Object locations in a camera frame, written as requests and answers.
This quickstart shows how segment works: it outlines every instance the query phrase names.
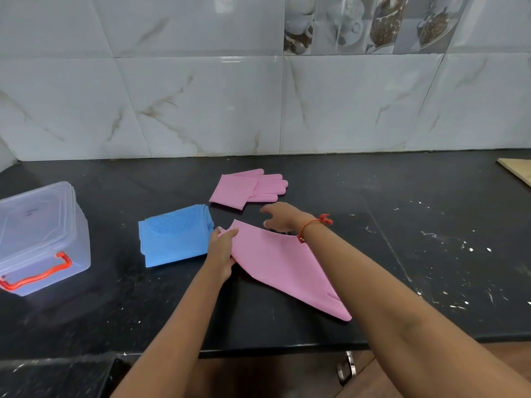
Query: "hand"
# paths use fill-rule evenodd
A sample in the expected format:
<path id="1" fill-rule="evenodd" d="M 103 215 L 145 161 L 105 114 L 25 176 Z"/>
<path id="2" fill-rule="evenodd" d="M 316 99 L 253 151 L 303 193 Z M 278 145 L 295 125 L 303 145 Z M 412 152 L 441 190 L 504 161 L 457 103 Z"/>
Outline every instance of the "hand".
<path id="1" fill-rule="evenodd" d="M 315 219 L 313 215 L 283 202 L 264 205 L 260 212 L 273 215 L 273 218 L 264 221 L 264 227 L 282 233 L 298 232 L 307 221 Z"/>
<path id="2" fill-rule="evenodd" d="M 210 234 L 205 265 L 219 269 L 221 271 L 222 281 L 224 282 L 229 279 L 232 273 L 232 266 L 236 262 L 230 255 L 230 252 L 232 251 L 232 238 L 238 234 L 238 229 L 229 230 L 227 233 L 219 236 L 220 233 L 220 228 L 216 227 L 214 232 Z"/>

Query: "decorative wall tile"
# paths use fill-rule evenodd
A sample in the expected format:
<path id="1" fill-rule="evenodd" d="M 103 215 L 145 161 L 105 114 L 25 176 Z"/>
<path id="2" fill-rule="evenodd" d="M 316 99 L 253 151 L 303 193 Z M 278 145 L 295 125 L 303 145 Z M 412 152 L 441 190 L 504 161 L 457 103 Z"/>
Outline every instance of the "decorative wall tile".
<path id="1" fill-rule="evenodd" d="M 114 59 L 0 59 L 0 135 L 20 160 L 149 157 Z"/>
<path id="2" fill-rule="evenodd" d="M 285 57 L 281 153 L 401 151 L 441 60 Z"/>
<path id="3" fill-rule="evenodd" d="M 284 54 L 311 54 L 317 0 L 286 0 Z"/>
<path id="4" fill-rule="evenodd" d="M 285 0 L 95 2 L 115 56 L 282 54 Z"/>
<path id="5" fill-rule="evenodd" d="M 153 156 L 279 152 L 282 57 L 118 63 Z"/>
<path id="6" fill-rule="evenodd" d="M 16 161 L 13 152 L 0 140 L 0 172 L 14 165 Z"/>
<path id="7" fill-rule="evenodd" d="M 407 150 L 531 147 L 531 53 L 445 56 Z"/>
<path id="8" fill-rule="evenodd" d="M 531 51 L 531 0 L 470 0 L 451 53 Z"/>
<path id="9" fill-rule="evenodd" d="M 408 1 L 376 0 L 372 25 L 366 35 L 367 54 L 393 53 Z"/>
<path id="10" fill-rule="evenodd" d="M 319 0 L 312 54 L 365 54 L 376 0 Z"/>
<path id="11" fill-rule="evenodd" d="M 0 0 L 0 57 L 105 57 L 92 0 Z"/>
<path id="12" fill-rule="evenodd" d="M 444 53 L 468 0 L 409 0 L 393 53 Z"/>

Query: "glove finger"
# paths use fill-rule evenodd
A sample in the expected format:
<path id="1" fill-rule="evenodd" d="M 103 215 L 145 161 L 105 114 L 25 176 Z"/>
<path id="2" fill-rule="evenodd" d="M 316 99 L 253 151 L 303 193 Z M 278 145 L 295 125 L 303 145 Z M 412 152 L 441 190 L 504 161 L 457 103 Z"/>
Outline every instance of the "glove finger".
<path id="1" fill-rule="evenodd" d="M 280 173 L 277 173 L 277 174 L 263 174 L 261 176 L 258 176 L 258 181 L 262 181 L 262 180 L 282 180 L 282 174 Z"/>
<path id="2" fill-rule="evenodd" d="M 278 200 L 276 194 L 255 194 L 247 199 L 249 203 L 275 203 Z"/>
<path id="3" fill-rule="evenodd" d="M 228 176 L 254 177 L 254 176 L 263 176 L 263 175 L 264 175 L 263 169 L 253 169 L 253 170 L 247 170 L 245 172 L 231 173 Z"/>
<path id="4" fill-rule="evenodd" d="M 327 294 L 326 307 L 328 308 L 328 313 L 343 321 L 352 320 L 352 316 L 346 309 L 345 305 L 339 299 L 335 299 L 332 296 Z"/>
<path id="5" fill-rule="evenodd" d="M 262 185 L 256 185 L 254 188 L 253 194 L 276 194 L 276 195 L 283 195 L 286 193 L 286 187 L 277 186 L 277 185 L 270 185 L 270 186 L 262 186 Z"/>
<path id="6" fill-rule="evenodd" d="M 276 186 L 282 186 L 287 187 L 288 182 L 286 180 L 258 180 L 259 185 L 276 185 Z"/>

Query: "red container handle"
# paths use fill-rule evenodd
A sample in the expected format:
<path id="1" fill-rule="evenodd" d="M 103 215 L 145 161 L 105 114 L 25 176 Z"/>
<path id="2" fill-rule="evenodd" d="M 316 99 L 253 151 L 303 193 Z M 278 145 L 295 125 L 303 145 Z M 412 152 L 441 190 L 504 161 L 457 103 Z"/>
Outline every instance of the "red container handle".
<path id="1" fill-rule="evenodd" d="M 41 279 L 44 279 L 51 274 L 55 274 L 58 271 L 61 271 L 63 269 L 70 268 L 72 266 L 72 260 L 70 260 L 70 257 L 66 255 L 65 252 L 59 252 L 55 255 L 57 258 L 62 258 L 64 260 L 63 264 L 56 265 L 55 267 L 50 268 L 48 271 L 43 272 L 39 275 L 29 276 L 27 278 L 21 279 L 18 282 L 15 283 L 9 283 L 8 281 L 4 280 L 4 277 L 1 277 L 0 279 L 0 287 L 5 290 L 15 290 L 18 289 L 21 286 L 24 286 L 31 282 L 40 281 Z"/>

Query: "plastic storage container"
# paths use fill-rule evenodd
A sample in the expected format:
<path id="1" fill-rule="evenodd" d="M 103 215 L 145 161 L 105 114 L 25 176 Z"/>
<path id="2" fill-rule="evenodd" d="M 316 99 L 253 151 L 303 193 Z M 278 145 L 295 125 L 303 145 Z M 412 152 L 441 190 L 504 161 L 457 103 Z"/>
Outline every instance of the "plastic storage container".
<path id="1" fill-rule="evenodd" d="M 88 267 L 89 227 L 70 183 L 0 200 L 0 288 L 25 296 Z"/>

